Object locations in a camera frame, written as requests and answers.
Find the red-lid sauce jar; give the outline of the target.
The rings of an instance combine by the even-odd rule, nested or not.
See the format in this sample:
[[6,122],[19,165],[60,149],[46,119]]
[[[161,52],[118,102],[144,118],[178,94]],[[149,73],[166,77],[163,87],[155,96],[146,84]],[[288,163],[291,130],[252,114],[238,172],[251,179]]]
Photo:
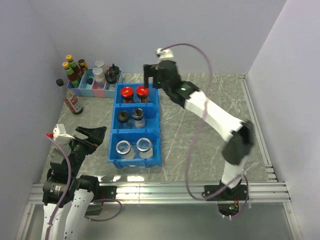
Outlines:
[[149,88],[145,88],[143,85],[140,85],[136,88],[136,95],[140,103],[149,102]]
[[125,104],[134,103],[134,90],[131,87],[123,87],[120,94]]

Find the small silver-lid glass jar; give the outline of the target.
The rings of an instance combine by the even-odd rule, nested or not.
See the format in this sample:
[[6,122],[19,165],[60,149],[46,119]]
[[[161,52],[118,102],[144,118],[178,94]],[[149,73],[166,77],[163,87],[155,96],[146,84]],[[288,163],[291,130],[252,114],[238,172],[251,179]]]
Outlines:
[[121,140],[117,143],[116,152],[122,159],[127,160],[134,159],[136,155],[134,147],[127,140]]

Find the black knob-lid glass jar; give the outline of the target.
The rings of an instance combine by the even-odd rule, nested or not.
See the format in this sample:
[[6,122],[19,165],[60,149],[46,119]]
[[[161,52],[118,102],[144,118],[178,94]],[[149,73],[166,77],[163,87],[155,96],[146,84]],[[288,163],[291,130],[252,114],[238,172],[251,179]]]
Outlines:
[[117,120],[118,120],[120,127],[122,129],[131,129],[132,128],[130,115],[127,111],[121,110],[117,114]]

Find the large silver-lid glass jar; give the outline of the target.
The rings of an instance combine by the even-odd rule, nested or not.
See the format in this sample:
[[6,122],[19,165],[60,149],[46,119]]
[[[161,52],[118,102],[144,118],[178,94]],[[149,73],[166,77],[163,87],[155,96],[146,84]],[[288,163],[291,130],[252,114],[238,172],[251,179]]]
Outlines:
[[153,144],[149,138],[140,138],[136,143],[136,147],[141,159],[150,159],[153,157]]

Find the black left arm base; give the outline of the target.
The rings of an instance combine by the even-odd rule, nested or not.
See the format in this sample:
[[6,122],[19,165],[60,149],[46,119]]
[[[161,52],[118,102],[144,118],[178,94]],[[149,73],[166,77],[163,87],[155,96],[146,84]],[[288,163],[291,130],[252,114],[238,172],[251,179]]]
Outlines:
[[[100,199],[115,199],[117,194],[117,187],[115,185],[100,185],[97,194],[94,195],[93,200]],[[103,202],[91,202],[86,210],[85,215],[88,217],[95,217],[100,215],[103,209]]]

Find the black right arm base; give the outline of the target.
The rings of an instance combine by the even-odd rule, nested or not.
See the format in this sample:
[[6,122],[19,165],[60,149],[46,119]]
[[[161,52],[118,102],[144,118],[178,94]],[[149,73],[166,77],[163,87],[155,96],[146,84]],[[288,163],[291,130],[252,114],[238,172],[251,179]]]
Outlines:
[[235,188],[227,187],[223,191],[219,192],[216,196],[207,198],[213,193],[220,190],[225,185],[222,182],[219,185],[205,185],[204,192],[201,194],[206,201],[217,202],[217,209],[219,214],[223,218],[232,220],[236,218],[243,210],[240,206],[240,202],[244,201],[243,207],[245,207],[249,200],[249,186],[238,183]]

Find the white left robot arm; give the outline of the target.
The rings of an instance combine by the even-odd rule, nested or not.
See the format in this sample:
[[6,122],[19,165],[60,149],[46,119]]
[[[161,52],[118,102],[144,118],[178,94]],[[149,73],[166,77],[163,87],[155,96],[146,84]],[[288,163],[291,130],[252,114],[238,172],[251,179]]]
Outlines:
[[107,127],[76,127],[85,136],[80,139],[66,132],[63,124],[56,124],[46,138],[54,145],[47,180],[43,184],[43,240],[76,240],[80,225],[91,201],[101,195],[95,176],[78,172],[86,156],[93,154],[103,143]]

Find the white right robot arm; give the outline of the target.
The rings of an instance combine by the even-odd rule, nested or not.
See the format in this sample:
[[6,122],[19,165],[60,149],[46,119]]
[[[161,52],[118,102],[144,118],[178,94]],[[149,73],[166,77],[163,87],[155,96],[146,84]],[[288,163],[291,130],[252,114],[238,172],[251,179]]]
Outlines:
[[233,199],[238,193],[246,158],[254,145],[253,123],[232,116],[211,101],[195,84],[182,80],[173,60],[143,65],[146,88],[149,87],[150,78],[153,88],[162,89],[172,102],[201,117],[224,140],[222,157],[225,164],[220,194],[226,200]]

